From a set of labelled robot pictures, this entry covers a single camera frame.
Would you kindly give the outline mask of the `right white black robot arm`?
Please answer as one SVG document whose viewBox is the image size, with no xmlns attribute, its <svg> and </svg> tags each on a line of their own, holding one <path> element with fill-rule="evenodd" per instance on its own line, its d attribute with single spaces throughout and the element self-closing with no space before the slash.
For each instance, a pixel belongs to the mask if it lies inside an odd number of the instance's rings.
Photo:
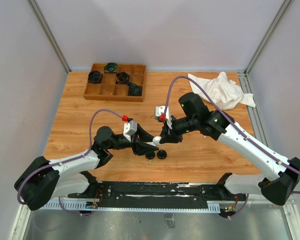
<svg viewBox="0 0 300 240">
<path fill-rule="evenodd" d="M 216 188 L 222 200 L 234 194 L 262 195 L 273 204 L 283 206 L 299 183 L 300 159 L 287 158 L 262 144 L 247 133 L 232 117 L 219 111 L 209 111 L 198 94 L 193 92 L 178 100 L 185 117 L 175 118 L 169 113 L 163 116 L 165 106 L 160 106 L 157 115 L 164 120 L 159 144 L 180 143 L 183 135 L 199 131 L 202 135 L 219 141 L 241 154 L 256 166 L 261 173 L 238 175 L 225 173 Z"/>
</svg>

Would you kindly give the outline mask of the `black earbud charging case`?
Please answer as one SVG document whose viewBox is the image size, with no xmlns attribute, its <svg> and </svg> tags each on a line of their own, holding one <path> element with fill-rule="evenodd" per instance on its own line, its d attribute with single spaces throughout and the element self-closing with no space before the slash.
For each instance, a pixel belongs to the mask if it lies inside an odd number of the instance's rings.
<svg viewBox="0 0 300 240">
<path fill-rule="evenodd" d="M 160 159 L 160 160 L 164 160 L 168 156 L 167 152 L 165 150 L 162 150 L 162 149 L 159 150 L 156 155 L 157 155 L 157 158 Z"/>
</svg>

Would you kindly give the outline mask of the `white round case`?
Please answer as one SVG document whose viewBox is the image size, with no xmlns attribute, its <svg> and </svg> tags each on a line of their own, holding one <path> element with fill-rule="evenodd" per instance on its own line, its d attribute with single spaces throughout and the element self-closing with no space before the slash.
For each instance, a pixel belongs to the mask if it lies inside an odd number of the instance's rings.
<svg viewBox="0 0 300 240">
<path fill-rule="evenodd" d="M 162 139 L 161 136 L 155 136 L 155 137 L 152 139 L 152 142 L 153 142 L 156 146 L 160 146 L 160 145 L 162 145 L 162 144 L 160 143 L 161 139 Z"/>
</svg>

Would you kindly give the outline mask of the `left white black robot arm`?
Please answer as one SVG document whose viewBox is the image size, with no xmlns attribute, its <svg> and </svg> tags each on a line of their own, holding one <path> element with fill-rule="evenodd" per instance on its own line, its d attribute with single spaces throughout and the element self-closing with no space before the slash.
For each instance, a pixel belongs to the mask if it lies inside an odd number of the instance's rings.
<svg viewBox="0 0 300 240">
<path fill-rule="evenodd" d="M 160 136 L 150 135 L 134 121 L 124 124 L 122 134 L 102 126 L 86 151 L 51 160 L 37 157 L 14 184 L 17 200 L 35 211 L 50 199 L 72 193 L 91 198 L 97 193 L 97 185 L 84 172 L 106 165 L 113 157 L 110 150 L 130 148 L 134 155 L 143 156 L 157 151 L 160 140 Z"/>
</svg>

